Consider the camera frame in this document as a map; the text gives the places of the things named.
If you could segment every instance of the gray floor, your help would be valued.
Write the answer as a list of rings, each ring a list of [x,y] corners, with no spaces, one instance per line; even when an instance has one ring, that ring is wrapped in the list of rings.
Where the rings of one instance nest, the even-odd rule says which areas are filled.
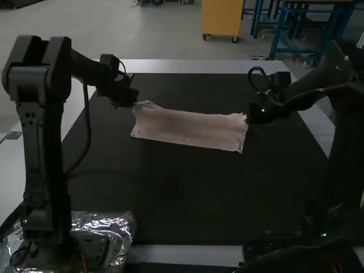
[[[269,53],[272,35],[252,39],[251,21],[241,22],[238,44],[224,37],[204,42],[198,3],[131,5],[131,0],[47,0],[19,10],[0,10],[0,68],[19,34],[69,36],[74,49],[94,59],[112,53],[121,59],[249,60],[250,55]],[[252,5],[253,0],[247,0],[246,7]],[[297,78],[307,73],[301,63],[290,58],[284,62]],[[14,104],[0,90],[0,133],[8,132],[17,120]]]

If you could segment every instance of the cloth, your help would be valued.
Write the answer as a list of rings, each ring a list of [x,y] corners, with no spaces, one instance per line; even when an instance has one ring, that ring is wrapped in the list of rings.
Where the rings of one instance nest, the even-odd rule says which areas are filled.
[[[134,110],[134,138],[189,146],[238,151],[248,130],[246,115],[200,114],[164,109],[153,102],[138,103]]]

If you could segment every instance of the table leg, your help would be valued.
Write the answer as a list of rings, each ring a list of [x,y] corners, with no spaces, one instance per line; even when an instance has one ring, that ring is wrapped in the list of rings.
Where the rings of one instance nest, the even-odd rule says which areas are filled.
[[[321,57],[322,57],[322,53],[324,52],[324,49],[326,48],[327,43],[330,41],[330,39],[332,38],[332,36],[334,34],[335,26],[337,25],[337,22],[338,22],[338,19],[340,16],[340,13],[338,13],[338,9],[342,9],[341,4],[334,5],[333,13],[331,13],[330,19],[325,27],[325,34],[321,39],[320,53],[318,53],[316,55],[313,66],[317,66],[319,64]]]
[[[342,34],[344,33],[345,28],[348,25],[348,22],[351,18],[351,15],[353,14],[356,4],[357,4],[357,1],[353,1],[350,3],[344,4],[343,13],[341,14],[341,16],[337,22],[336,30],[334,31],[334,34],[333,34],[334,38],[340,38],[342,36]]]
[[[304,10],[308,10],[308,8],[309,8],[309,4],[305,4],[303,6]],[[302,37],[302,31],[303,31],[303,28],[304,28],[304,25],[305,25],[306,16],[307,16],[307,13],[301,13],[300,20],[299,20],[299,23],[298,23],[298,28],[297,28],[297,31],[296,31],[296,39],[301,39],[301,37]]]
[[[254,15],[253,15],[253,21],[251,22],[250,35],[254,34],[255,21],[257,20],[258,5],[259,5],[259,0],[255,0]]]
[[[295,3],[291,3],[290,6],[289,6],[289,9],[290,10],[294,10],[295,9]],[[286,20],[286,25],[289,25],[290,22],[291,22],[291,19],[292,19],[292,16],[293,16],[293,13],[292,12],[289,12],[288,15],[287,15],[287,20]]]
[[[275,55],[276,55],[276,51],[277,51],[278,43],[279,43],[279,39],[280,39],[280,34],[282,33],[283,25],[284,25],[284,19],[286,17],[286,13],[287,13],[287,7],[288,7],[288,2],[283,2],[282,8],[280,10],[280,15],[279,15],[277,28],[275,29],[274,40],[273,40],[272,45],[271,45],[271,52],[269,53],[268,60],[274,60],[275,59]]]
[[[243,9],[241,11],[241,20],[244,20],[244,8],[245,8],[245,0],[243,0]]]
[[[254,26],[254,33],[253,33],[254,39],[256,39],[258,37],[260,17],[262,16],[262,10],[263,10],[263,4],[264,4],[264,0],[258,0],[258,1],[259,1],[258,11],[254,11],[254,13],[257,13],[257,17],[255,18],[255,26]]]
[[[280,0],[277,0],[277,4],[276,4],[276,6],[275,6],[275,10],[274,10],[274,16],[273,16],[273,19],[277,19],[278,11],[279,11],[279,5],[280,5]]]
[[[271,19],[273,4],[274,4],[274,0],[271,0],[271,2],[269,3],[269,9],[268,9],[268,13],[267,13],[268,19]]]
[[[296,9],[300,10],[302,8],[302,3],[298,3],[296,6]],[[298,23],[298,17],[300,16],[300,13],[293,13],[292,14],[292,26],[289,29],[288,32],[288,38],[293,39],[293,36],[296,32],[297,23]]]

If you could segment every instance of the black cable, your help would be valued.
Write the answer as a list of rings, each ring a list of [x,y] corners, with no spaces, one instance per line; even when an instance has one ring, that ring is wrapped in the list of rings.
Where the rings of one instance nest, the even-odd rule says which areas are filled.
[[[82,85],[84,90],[84,101],[85,101],[85,123],[86,123],[86,130],[87,130],[87,141],[86,146],[84,148],[84,151],[80,155],[80,157],[77,159],[77,161],[65,172],[66,177],[68,177],[71,172],[73,172],[84,160],[85,156],[87,155],[88,151],[91,147],[91,138],[92,138],[92,131],[91,131],[91,122],[90,122],[90,102],[89,102],[89,93],[87,90],[87,84]]]
[[[6,217],[5,221],[0,226],[0,243],[2,240],[7,237],[11,232],[14,224],[20,218],[21,204],[17,206],[16,209],[8,217]]]
[[[125,68],[125,65],[122,61],[119,60],[119,63],[121,63],[121,65],[124,67],[124,75],[126,76],[126,68]]]
[[[22,264],[30,251],[31,245],[32,245],[32,242],[29,242],[28,246],[22,247],[22,248],[19,248],[18,250],[16,250],[10,257],[10,261],[9,261],[10,265],[15,267],[15,266]],[[24,251],[24,254],[23,254],[21,260],[18,263],[14,264],[13,259],[14,259],[15,255],[19,254],[22,251]]]
[[[265,81],[265,84],[266,84],[266,86],[265,86],[266,90],[265,91],[267,91],[269,89],[269,80],[268,80],[268,76],[267,76],[266,72],[261,67],[252,67],[248,71],[248,80],[249,80],[250,85],[254,88],[254,90],[257,93],[260,93],[260,89],[256,86],[256,84],[253,82],[253,80],[251,78],[251,75],[252,75],[252,73],[254,71],[260,71],[260,73],[263,75],[263,78],[264,78],[264,81]]]

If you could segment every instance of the workbench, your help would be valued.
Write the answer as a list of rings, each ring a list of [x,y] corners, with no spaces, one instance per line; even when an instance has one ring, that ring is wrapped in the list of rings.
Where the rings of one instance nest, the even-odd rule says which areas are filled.
[[[244,74],[251,67],[261,66],[268,74],[289,71],[281,61],[125,60],[124,64],[128,73],[137,73],[132,87],[139,89],[140,100],[150,99],[177,110],[223,114],[247,111],[253,94]],[[271,127],[252,126],[240,155],[131,139],[131,109],[114,110],[107,99],[92,97],[93,93],[94,89],[89,88],[92,147],[69,182],[72,206],[74,210],[134,210],[139,221],[139,235],[131,249],[131,261],[236,266],[242,261],[240,242],[258,235],[269,224],[278,229],[299,225],[300,208],[325,167],[324,152],[328,154],[334,133],[333,125],[316,105],[299,114],[293,113],[289,121],[279,121]],[[245,100],[240,105],[236,98]],[[65,168],[84,146],[84,118],[80,115],[83,107],[82,86],[73,80],[61,126]],[[12,131],[21,131],[21,125]],[[285,156],[293,164],[288,165]],[[197,159],[203,159],[209,165],[205,166],[203,161],[199,161],[199,166],[192,164]],[[252,175],[249,169],[254,170],[254,179],[247,179],[248,173]],[[233,175],[226,170],[234,171]],[[300,177],[294,173],[297,170],[301,172]],[[265,172],[272,174],[270,180],[266,180]],[[3,176],[2,222],[22,201],[25,184],[22,137],[0,144],[0,173]],[[163,174],[168,175],[168,181],[157,180],[166,178]],[[194,203],[183,199],[185,203],[181,210],[178,208],[181,204],[176,204],[181,196],[188,196]],[[189,212],[199,210],[201,204],[196,200],[213,205],[210,197],[218,197],[220,202],[205,208],[210,218],[204,219],[208,221],[204,226]],[[236,211],[233,217],[227,218],[231,212],[226,212],[224,205],[235,206],[231,207]],[[176,208],[178,214],[168,207]],[[143,213],[149,208],[152,208],[149,213],[153,214],[150,219]],[[170,213],[169,222],[166,212]],[[216,227],[223,229],[218,238],[211,240]]]

